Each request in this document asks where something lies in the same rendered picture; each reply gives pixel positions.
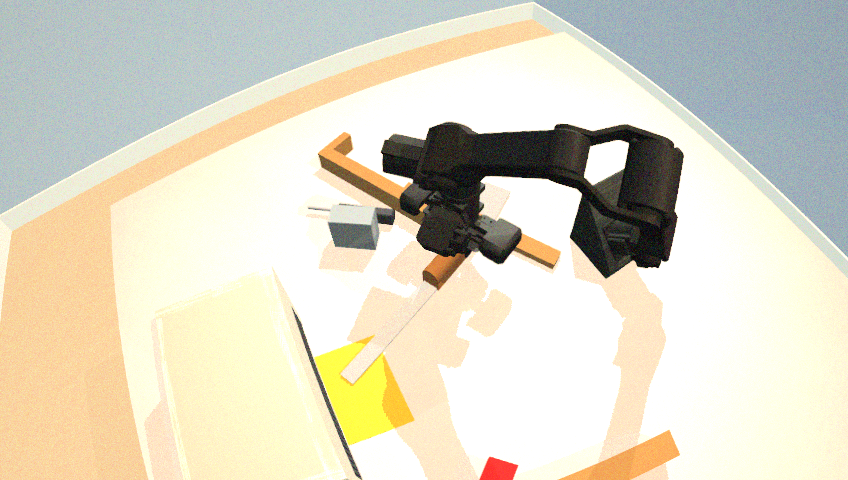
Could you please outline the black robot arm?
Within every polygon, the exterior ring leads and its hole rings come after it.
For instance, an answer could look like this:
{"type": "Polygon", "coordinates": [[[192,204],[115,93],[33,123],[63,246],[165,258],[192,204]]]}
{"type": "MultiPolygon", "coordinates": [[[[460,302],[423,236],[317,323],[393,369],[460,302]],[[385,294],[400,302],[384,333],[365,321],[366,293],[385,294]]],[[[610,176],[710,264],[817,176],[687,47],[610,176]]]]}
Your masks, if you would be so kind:
{"type": "MultiPolygon", "coordinates": [[[[381,153],[384,173],[454,199],[476,195],[486,176],[546,179],[578,189],[601,215],[612,218],[602,231],[615,261],[630,255],[638,268],[669,261],[684,153],[651,131],[629,124],[591,131],[559,123],[553,130],[478,134],[447,121],[429,128],[426,140],[394,133],[381,153]],[[591,146],[617,140],[629,147],[615,206],[584,176],[591,146]]],[[[443,257],[463,255],[470,225],[466,211],[432,197],[416,240],[443,257]]]]}

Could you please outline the black-handled tool with grey metal rod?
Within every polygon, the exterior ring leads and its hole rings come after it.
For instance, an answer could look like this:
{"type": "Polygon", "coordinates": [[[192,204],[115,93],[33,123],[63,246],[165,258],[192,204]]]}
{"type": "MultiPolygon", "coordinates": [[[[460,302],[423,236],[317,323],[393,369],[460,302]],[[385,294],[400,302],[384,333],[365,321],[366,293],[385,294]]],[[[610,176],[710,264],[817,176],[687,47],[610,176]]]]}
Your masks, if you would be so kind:
{"type": "MultiPolygon", "coordinates": [[[[339,205],[343,205],[343,206],[366,206],[366,205],[349,205],[349,204],[342,204],[342,203],[339,203],[339,205]]],[[[316,207],[316,206],[307,206],[307,209],[327,211],[327,212],[330,212],[330,210],[331,210],[330,208],[323,208],[323,207],[316,207]]],[[[394,209],[375,207],[375,211],[376,211],[378,224],[386,224],[386,225],[393,225],[394,224],[394,220],[395,220],[395,210],[394,209]]]]}

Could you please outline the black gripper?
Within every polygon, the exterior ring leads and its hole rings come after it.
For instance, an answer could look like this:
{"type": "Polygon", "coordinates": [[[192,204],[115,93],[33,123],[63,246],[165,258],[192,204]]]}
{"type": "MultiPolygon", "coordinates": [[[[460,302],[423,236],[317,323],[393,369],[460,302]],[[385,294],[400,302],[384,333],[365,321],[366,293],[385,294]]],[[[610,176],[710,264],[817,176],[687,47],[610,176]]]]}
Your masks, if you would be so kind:
{"type": "Polygon", "coordinates": [[[468,258],[472,252],[481,252],[483,257],[497,265],[502,265],[521,242],[523,232],[522,228],[504,218],[496,221],[485,214],[479,215],[484,208],[480,195],[485,190],[485,186],[486,184],[481,182],[478,193],[470,198],[454,199],[442,191],[424,190],[419,188],[419,184],[411,183],[399,197],[400,208],[412,216],[417,216],[420,208],[426,204],[427,206],[423,209],[426,216],[429,213],[431,198],[434,197],[440,199],[441,203],[449,209],[461,214],[466,211],[470,217],[471,225],[467,232],[470,233],[471,240],[465,251],[465,257],[468,258]]]}

